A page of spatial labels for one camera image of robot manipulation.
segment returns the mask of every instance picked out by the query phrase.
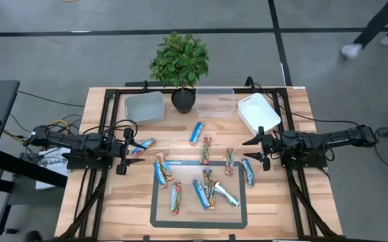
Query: yellow wire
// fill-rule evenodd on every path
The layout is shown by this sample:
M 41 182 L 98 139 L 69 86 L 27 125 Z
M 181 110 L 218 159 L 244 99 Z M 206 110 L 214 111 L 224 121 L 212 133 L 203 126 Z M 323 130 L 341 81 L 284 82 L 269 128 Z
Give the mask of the yellow wire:
M 20 138 L 14 136 L 14 135 L 12 135 L 12 134 L 10 134 L 8 131 L 4 130 L 4 134 L 10 136 L 11 138 L 14 138 L 14 139 L 15 139 L 17 142 L 19 142 L 20 144 L 22 144 L 22 145 L 24 144 L 24 141 L 23 141 L 22 139 L 20 139 Z
M 55 121 L 53 121 L 50 125 L 52 125 L 52 124 L 58 124 L 58 123 L 63 123 L 63 124 L 65 124 L 65 134 L 68 134 L 69 133 L 69 125 L 68 125 L 68 123 L 67 123 L 67 121 L 65 121 L 65 120 L 55 120 Z

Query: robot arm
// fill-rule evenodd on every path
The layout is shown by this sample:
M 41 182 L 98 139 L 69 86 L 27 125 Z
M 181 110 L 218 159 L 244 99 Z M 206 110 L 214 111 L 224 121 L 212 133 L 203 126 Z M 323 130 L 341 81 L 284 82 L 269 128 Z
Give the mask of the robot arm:
M 144 161 L 144 159 L 126 159 L 128 146 L 143 148 L 135 143 L 134 131 L 131 128 L 124 129 L 124 140 L 110 140 L 105 132 L 65 135 L 51 131 L 49 126 L 38 126 L 33 129 L 24 146 L 47 146 L 64 147 L 70 149 L 70 153 L 64 153 L 63 157 L 68 160 L 67 169 L 107 169 L 112 165 L 113 158 L 121 158 L 116 168 L 118 175 L 126 174 L 126 167 L 130 164 Z
M 271 134 L 264 134 L 264 128 L 260 127 L 258 134 L 243 145 L 257 145 L 261 143 L 262 152 L 246 153 L 245 156 L 262 162 L 264 171 L 270 170 L 270 159 L 267 155 L 280 153 L 280 156 L 289 156 L 298 165 L 308 167 L 325 167 L 325 153 L 334 147 L 353 145 L 355 147 L 373 147 L 377 143 L 372 129 L 360 125 L 347 130 L 330 132 L 325 134 L 304 133 L 297 131 L 284 131 L 280 139 Z

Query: black floor stripe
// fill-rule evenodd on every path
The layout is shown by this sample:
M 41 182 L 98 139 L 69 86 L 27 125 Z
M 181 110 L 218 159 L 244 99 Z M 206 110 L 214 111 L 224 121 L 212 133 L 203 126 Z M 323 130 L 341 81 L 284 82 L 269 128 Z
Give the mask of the black floor stripe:
M 260 34 L 272 33 L 272 28 L 205 28 L 175 30 L 104 30 L 104 31 L 72 31 L 72 32 L 0 32 L 0 37 L 43 37 L 43 36 L 129 36 L 170 34 Z
M 281 33 L 357 33 L 363 32 L 364 28 L 281 28 Z M 388 27 L 381 30 L 388 32 Z
M 60 32 L 0 32 L 0 37 L 58 37 L 58 36 L 131 36 L 160 35 L 176 31 L 179 34 L 264 34 L 264 33 L 361 33 L 364 28 L 205 28 L 176 30 L 97 30 Z
M 293 82 L 290 79 L 288 61 L 286 60 L 285 49 L 283 46 L 282 34 L 280 33 L 279 21 L 277 19 L 276 6 L 273 0 L 268 0 L 268 6 L 270 7 L 270 14 L 273 21 L 274 36 L 276 37 L 276 44 L 279 53 L 280 63 L 282 64 L 284 82 L 286 86 L 292 86 Z

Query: gray floor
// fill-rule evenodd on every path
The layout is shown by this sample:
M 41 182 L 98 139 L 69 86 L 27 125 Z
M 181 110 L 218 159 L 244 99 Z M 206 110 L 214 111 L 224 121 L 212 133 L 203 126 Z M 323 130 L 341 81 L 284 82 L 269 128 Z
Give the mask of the gray floor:
M 363 27 L 385 0 L 276 0 L 281 28 Z M 0 0 L 0 32 L 148 30 L 170 28 L 269 28 L 267 1 L 260 0 L 77 0 L 73 3 Z M 388 125 L 388 48 L 380 34 L 360 58 L 345 63 L 338 51 L 357 33 L 283 34 L 293 85 L 306 86 L 314 116 L 347 119 L 373 128 Z M 261 85 L 284 85 L 273 34 L 201 34 L 210 52 L 210 76 L 201 85 L 239 85 L 251 75 Z M 123 86 L 148 79 L 160 36 L 0 38 L 0 79 L 62 102 L 82 104 L 91 86 Z M 19 95 L 12 114 L 26 127 L 47 124 L 79 108 Z M 319 132 L 345 128 L 317 123 Z M 25 134 L 9 120 L 7 129 Z M 0 149 L 23 149 L 7 137 Z M 388 162 L 388 139 L 379 145 Z M 388 168 L 372 149 L 336 149 L 329 163 L 344 234 L 388 241 Z M 4 195 L 0 194 L 0 206 Z M 51 238 L 57 206 L 19 206 L 9 225 L 38 229 Z M 20 241 L 21 235 L 0 236 Z

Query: black pants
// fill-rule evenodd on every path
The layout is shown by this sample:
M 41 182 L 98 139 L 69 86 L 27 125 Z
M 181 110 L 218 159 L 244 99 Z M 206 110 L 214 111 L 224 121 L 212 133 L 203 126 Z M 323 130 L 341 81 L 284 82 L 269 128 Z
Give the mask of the black pants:
M 354 40 L 354 44 L 362 44 L 364 48 L 388 24 L 388 2 L 370 20 L 365 30 Z

